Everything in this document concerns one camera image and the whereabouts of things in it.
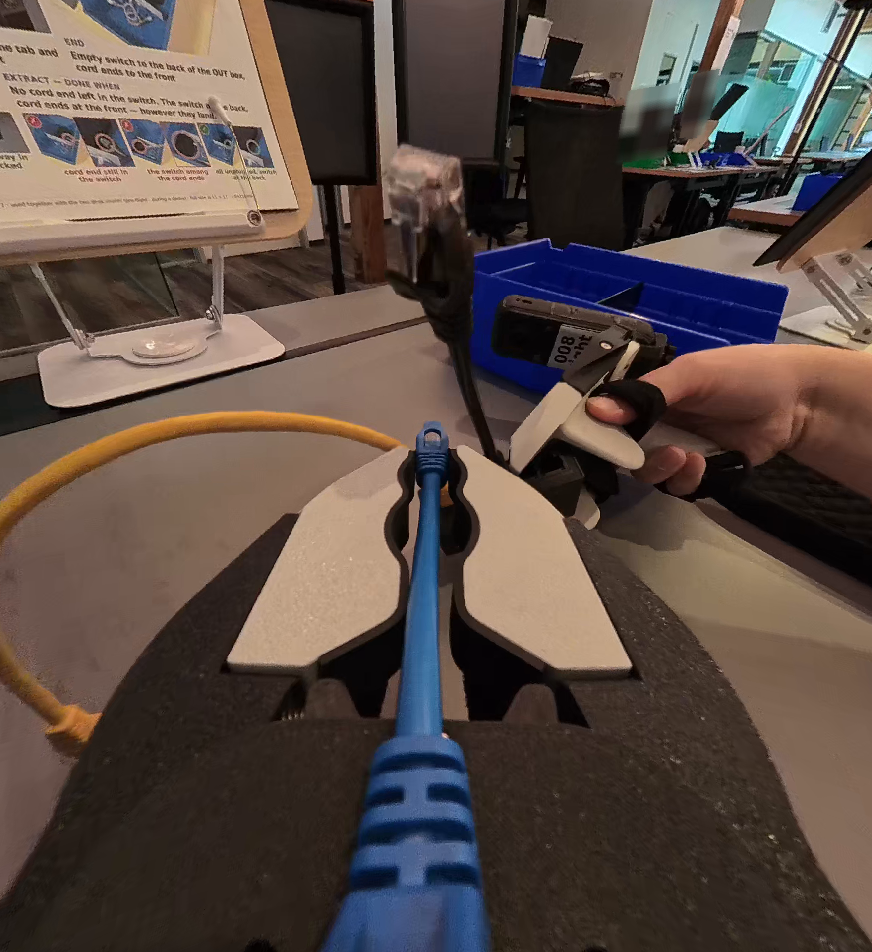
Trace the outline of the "black textured pad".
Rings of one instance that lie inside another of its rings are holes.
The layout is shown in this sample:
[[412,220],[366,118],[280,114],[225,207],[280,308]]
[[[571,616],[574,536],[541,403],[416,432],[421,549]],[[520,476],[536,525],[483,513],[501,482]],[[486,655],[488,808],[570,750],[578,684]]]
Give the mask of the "black textured pad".
[[708,477],[740,519],[872,589],[872,502],[786,455]]

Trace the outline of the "black network switch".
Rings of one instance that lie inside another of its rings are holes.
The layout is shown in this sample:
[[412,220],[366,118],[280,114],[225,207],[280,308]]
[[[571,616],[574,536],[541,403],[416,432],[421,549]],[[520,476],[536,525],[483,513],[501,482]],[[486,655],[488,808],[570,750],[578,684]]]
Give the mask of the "black network switch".
[[575,516],[583,490],[600,505],[619,489],[616,470],[607,461],[561,440],[545,446],[521,478],[563,517]]

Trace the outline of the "black office chair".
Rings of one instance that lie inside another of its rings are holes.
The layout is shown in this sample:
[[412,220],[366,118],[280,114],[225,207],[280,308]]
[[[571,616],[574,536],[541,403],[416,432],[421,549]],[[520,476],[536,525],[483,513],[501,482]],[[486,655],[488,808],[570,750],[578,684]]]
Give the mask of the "black office chair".
[[621,107],[531,100],[525,109],[527,236],[624,248]]

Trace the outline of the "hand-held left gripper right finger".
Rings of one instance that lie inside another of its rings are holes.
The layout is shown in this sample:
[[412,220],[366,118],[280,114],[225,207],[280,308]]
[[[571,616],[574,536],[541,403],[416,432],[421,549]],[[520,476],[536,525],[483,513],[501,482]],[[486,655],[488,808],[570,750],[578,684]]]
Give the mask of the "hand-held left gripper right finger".
[[473,448],[455,455],[471,521],[454,588],[462,621],[559,680],[629,677],[633,663],[561,513]]

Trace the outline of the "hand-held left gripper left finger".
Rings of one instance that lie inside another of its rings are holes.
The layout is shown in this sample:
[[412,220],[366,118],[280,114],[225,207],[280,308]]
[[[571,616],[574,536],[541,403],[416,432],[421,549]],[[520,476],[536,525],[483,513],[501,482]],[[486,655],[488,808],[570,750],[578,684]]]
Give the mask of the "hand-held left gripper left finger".
[[414,476],[411,451],[392,449],[302,509],[230,650],[230,670],[310,677],[404,619]]

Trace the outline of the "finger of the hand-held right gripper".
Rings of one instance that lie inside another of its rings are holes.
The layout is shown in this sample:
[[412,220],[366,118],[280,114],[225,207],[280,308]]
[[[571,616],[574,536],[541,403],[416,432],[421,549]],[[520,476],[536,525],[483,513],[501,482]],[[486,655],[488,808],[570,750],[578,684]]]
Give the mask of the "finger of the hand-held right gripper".
[[586,411],[587,396],[569,385],[556,385],[511,438],[511,469],[523,473],[553,441],[567,443],[624,470],[638,470],[645,452],[622,427],[595,420]]

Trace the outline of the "person's right hand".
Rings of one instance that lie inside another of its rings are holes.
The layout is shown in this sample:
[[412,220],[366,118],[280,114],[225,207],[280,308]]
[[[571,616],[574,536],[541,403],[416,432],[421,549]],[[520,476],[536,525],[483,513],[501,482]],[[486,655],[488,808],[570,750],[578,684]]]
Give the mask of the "person's right hand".
[[[643,379],[663,394],[668,424],[721,449],[739,451],[758,465],[798,442],[810,415],[816,359],[822,356],[819,348],[783,345],[700,351],[680,356]],[[615,396],[589,398],[586,412],[596,421],[618,426],[636,416]],[[645,463],[634,476],[685,498],[699,488],[705,470],[699,453],[656,446],[645,451]]]

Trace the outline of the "white stand base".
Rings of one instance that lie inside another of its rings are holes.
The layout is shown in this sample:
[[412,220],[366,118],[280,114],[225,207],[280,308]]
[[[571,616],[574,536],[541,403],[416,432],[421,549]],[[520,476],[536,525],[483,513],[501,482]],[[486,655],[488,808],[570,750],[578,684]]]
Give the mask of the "white stand base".
[[43,397],[76,410],[218,376],[284,356],[286,347],[244,314],[137,328],[82,349],[61,343],[37,357]]

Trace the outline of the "wooden pillar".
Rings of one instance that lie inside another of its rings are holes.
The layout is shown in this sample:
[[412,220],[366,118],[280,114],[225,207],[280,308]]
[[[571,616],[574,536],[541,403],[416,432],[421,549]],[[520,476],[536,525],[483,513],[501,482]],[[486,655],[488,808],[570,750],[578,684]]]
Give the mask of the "wooden pillar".
[[348,186],[354,274],[365,284],[385,282],[385,218],[380,185]]

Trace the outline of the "blue plastic bin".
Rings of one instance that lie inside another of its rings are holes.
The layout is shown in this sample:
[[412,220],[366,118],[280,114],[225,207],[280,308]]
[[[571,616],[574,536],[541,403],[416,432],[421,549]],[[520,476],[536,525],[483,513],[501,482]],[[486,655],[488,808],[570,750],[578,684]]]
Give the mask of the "blue plastic bin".
[[537,392],[559,374],[493,351],[493,326],[511,294],[640,316],[676,355],[741,344],[772,344],[789,290],[782,284],[664,263],[583,244],[548,240],[477,254],[470,350],[479,368]]
[[804,213],[813,208],[845,178],[845,173],[811,173],[799,187],[791,210]]

